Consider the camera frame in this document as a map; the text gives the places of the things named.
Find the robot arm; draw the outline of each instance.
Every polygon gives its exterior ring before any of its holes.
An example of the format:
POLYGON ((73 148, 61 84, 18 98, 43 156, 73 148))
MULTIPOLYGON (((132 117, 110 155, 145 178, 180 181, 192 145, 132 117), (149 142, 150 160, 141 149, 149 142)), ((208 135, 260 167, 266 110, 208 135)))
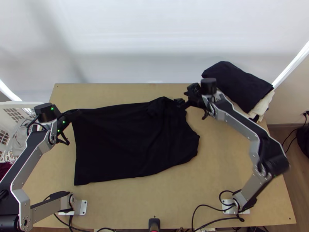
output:
POLYGON ((46 130, 38 131, 37 125, 32 126, 26 148, 0 182, 0 230, 29 231, 34 223, 53 213, 84 215, 86 212, 87 201, 76 200, 73 193, 53 193, 50 199, 31 205, 29 197, 23 191, 24 183, 42 154, 51 150, 58 142, 69 144, 63 133, 69 125, 65 114, 61 114, 51 103, 36 106, 34 110, 37 114, 35 120, 46 130))
POLYGON ((280 143, 269 136, 268 132, 234 110, 233 105, 223 93, 217 91, 216 79, 206 78, 187 87, 188 101, 176 99, 180 107, 194 106, 205 111, 207 116, 225 121, 251 142, 249 156, 253 163, 253 174, 244 187, 233 193, 234 212, 243 212, 257 201, 257 196, 276 176, 289 168, 289 162, 280 143))

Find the red cloth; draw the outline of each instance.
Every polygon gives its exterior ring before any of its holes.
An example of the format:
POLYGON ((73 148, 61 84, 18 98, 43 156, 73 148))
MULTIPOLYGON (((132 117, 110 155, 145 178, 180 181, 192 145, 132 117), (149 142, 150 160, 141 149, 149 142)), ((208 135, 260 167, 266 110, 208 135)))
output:
POLYGON ((0 163, 0 180, 5 176, 8 170, 11 168, 10 162, 0 163))

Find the tabletop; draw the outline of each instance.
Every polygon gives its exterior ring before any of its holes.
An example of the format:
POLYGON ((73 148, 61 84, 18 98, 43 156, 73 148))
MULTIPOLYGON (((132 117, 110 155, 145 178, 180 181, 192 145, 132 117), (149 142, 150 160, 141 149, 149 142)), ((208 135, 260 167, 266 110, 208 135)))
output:
MULTIPOLYGON (((50 102, 61 112, 76 108, 98 108, 116 104, 148 102, 155 98, 184 98, 188 84, 55 84, 50 102)), ((65 130, 71 144, 57 144, 44 154, 24 186, 31 204, 57 191, 72 191, 88 201, 87 213, 75 216, 80 228, 146 229, 148 219, 159 218, 162 228, 191 228, 192 213, 199 204, 221 208, 223 190, 241 189, 252 174, 250 142, 227 125, 190 107, 187 122, 200 135, 198 154, 188 163, 158 174, 74 186, 75 140, 72 126, 65 130)), ((267 129, 266 122, 260 125, 267 129)), ((95 159, 85 154, 85 159, 95 159)), ((194 227, 231 217, 209 208, 199 208, 194 227)), ((246 227, 296 223, 283 176, 275 178, 258 196, 245 222, 226 220, 213 227, 246 227)), ((53 215, 37 227, 65 227, 53 215)))

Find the beige cloth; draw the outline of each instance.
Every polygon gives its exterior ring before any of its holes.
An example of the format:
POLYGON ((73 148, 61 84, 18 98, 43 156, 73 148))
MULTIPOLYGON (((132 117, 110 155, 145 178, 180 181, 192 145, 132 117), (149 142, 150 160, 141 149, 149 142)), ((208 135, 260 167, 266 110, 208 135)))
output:
POLYGON ((227 97, 233 104, 234 109, 239 113, 243 114, 247 118, 255 118, 256 115, 259 115, 258 122, 261 122, 266 110, 268 109, 269 103, 272 101, 275 92, 270 91, 263 99, 261 99, 255 107, 249 112, 245 113, 235 102, 233 102, 229 97, 227 97))

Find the white laundry basket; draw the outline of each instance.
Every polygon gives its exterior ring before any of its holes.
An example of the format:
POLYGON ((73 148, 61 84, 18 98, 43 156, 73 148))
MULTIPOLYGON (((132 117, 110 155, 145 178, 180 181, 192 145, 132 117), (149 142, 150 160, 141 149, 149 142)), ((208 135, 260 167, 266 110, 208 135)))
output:
POLYGON ((0 102, 0 158, 12 148, 9 147, 10 135, 21 119, 35 118, 34 107, 42 102, 0 102))

